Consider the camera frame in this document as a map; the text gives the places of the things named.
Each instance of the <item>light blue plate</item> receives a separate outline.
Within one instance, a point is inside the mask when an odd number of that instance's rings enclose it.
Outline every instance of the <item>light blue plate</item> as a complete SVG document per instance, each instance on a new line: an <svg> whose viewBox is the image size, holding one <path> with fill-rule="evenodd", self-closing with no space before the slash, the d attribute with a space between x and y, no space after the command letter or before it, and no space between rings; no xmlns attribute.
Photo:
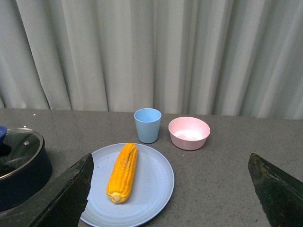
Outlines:
<svg viewBox="0 0 303 227"><path fill-rule="evenodd" d="M146 145L138 147L137 169L131 195L115 204L106 195L109 177L125 143L92 153L94 172L88 203L81 220L94 227L136 227L155 217L168 203L174 189L174 173L168 160Z"/></svg>

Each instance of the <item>corn on the cob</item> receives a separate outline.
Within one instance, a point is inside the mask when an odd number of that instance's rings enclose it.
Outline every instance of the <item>corn on the cob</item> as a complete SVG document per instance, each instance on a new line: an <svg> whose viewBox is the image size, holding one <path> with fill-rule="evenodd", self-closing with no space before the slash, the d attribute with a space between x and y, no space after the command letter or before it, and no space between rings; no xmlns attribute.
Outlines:
<svg viewBox="0 0 303 227"><path fill-rule="evenodd" d="M138 157L138 148L127 143L121 150L107 185L107 196L114 203L128 199L134 181Z"/></svg>

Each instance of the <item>lid handle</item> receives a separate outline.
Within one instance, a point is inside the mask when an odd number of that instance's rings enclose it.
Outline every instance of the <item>lid handle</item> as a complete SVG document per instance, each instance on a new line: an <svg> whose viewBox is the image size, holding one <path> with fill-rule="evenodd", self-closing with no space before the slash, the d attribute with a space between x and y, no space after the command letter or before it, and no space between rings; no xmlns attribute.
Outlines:
<svg viewBox="0 0 303 227"><path fill-rule="evenodd" d="M5 126L0 125L0 146L2 145L5 135L8 129Z"/></svg>

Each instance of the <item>curtain fold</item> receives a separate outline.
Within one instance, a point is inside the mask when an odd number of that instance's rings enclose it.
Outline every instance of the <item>curtain fold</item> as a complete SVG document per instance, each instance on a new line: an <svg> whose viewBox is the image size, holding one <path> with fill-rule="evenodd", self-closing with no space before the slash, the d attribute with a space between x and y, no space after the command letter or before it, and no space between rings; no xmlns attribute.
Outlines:
<svg viewBox="0 0 303 227"><path fill-rule="evenodd" d="M0 1L0 107L303 119L303 0Z"/></svg>

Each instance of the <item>cup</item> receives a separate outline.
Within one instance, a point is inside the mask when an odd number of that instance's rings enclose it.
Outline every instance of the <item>cup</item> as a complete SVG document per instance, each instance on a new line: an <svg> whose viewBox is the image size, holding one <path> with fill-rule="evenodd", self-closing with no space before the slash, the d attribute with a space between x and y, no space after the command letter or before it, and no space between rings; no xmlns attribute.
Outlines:
<svg viewBox="0 0 303 227"><path fill-rule="evenodd" d="M142 143L153 143L157 140L161 116L159 110L152 108L140 109L134 113L138 138Z"/></svg>

